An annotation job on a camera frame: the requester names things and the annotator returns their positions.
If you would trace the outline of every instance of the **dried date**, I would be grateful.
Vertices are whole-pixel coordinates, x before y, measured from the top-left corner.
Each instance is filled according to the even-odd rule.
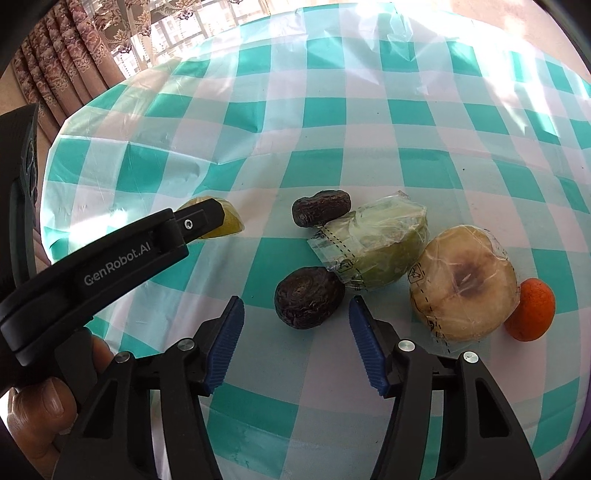
[[[345,296],[334,272],[324,267],[304,267],[290,273],[275,290],[275,311],[290,327],[316,327],[330,317]]]
[[[297,226],[321,227],[351,210],[351,197],[343,190],[322,190],[294,202],[291,214]]]

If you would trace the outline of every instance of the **checkered tablecloth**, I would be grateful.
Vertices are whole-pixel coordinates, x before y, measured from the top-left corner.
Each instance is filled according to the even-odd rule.
[[[369,385],[346,303],[312,330],[277,318],[277,283],[319,265],[291,205],[321,189],[346,190],[353,207],[403,190],[427,206],[431,237],[460,223],[487,228],[520,280],[540,277],[557,297],[540,340],[498,329],[473,347],[548,478],[589,384],[590,95],[532,45],[453,14],[343,4],[273,16],[73,115],[50,152],[43,242],[55,261],[197,194],[230,200],[245,231],[192,243],[90,327],[114,349],[148,355],[241,296],[246,322],[226,383],[202,400],[224,478],[363,480],[392,401]],[[411,318],[405,279],[364,296],[402,337],[435,348]],[[434,473],[440,429],[435,395],[422,478]]]

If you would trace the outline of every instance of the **small orange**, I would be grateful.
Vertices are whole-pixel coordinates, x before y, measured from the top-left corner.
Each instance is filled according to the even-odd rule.
[[[552,289],[539,278],[521,284],[519,305],[505,322],[507,332],[520,342],[537,340],[550,328],[556,312]]]

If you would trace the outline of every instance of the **teal and white tablecloth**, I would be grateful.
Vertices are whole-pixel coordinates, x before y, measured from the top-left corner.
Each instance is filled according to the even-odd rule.
[[[291,205],[321,189],[346,190],[353,207],[403,190],[427,206],[431,237],[460,223],[487,228],[521,280],[540,277],[557,297],[540,340],[498,329],[474,346],[548,478],[589,385],[590,95],[557,60],[457,15],[343,4],[265,18],[136,75],[67,121],[47,168],[44,246],[57,261],[197,194],[230,200],[241,234],[194,242],[90,327],[114,349],[148,355],[241,296],[246,323],[226,383],[202,400],[224,478],[363,480],[392,402],[369,385],[346,304],[313,330],[277,318],[277,283],[319,265]],[[411,318],[405,280],[365,298],[401,336],[435,347]],[[423,478],[440,428],[435,395]],[[162,460],[158,432],[156,444]]]

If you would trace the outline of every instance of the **black plastic handle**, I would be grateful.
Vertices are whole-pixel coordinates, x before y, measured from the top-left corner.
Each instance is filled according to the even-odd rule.
[[[214,199],[149,215],[80,248],[0,303],[0,332],[27,366],[91,315],[189,254],[187,241],[222,225]]]

